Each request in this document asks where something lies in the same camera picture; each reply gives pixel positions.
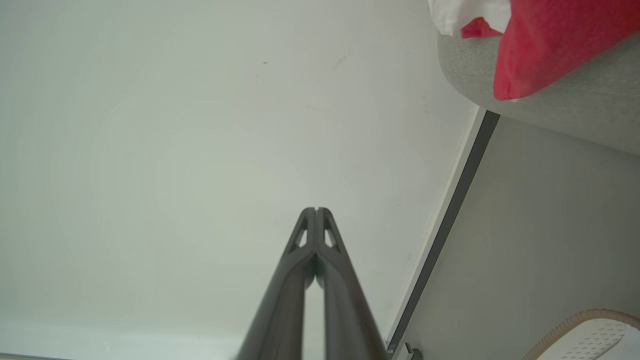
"gray fabric cushion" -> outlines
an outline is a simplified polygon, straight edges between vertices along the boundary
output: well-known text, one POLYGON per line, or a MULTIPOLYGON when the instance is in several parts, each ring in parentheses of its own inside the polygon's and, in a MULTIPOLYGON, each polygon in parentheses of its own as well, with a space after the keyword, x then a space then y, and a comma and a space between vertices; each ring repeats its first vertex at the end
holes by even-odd
POLYGON ((517 102, 493 97, 499 42, 440 35, 440 66, 457 91, 506 117, 640 154, 640 34, 517 102))

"red fabric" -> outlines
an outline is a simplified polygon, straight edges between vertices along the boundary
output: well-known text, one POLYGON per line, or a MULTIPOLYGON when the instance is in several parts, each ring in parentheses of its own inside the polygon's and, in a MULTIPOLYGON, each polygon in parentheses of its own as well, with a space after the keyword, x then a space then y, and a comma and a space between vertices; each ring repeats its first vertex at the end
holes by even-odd
POLYGON ((484 17, 480 16, 471 20, 464 28, 460 29, 460 35, 462 35, 462 38, 486 38, 499 37, 502 33, 492 29, 484 17))
POLYGON ((493 94, 529 96, 637 31, 640 0, 511 0, 493 94))

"white perforated surface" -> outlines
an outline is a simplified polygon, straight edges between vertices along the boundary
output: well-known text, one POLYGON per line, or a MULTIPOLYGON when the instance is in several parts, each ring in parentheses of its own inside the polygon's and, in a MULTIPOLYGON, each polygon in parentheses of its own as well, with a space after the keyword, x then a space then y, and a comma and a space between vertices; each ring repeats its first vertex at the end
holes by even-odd
POLYGON ((564 335, 539 360, 595 360, 622 339, 627 324, 608 319, 588 320, 564 335))

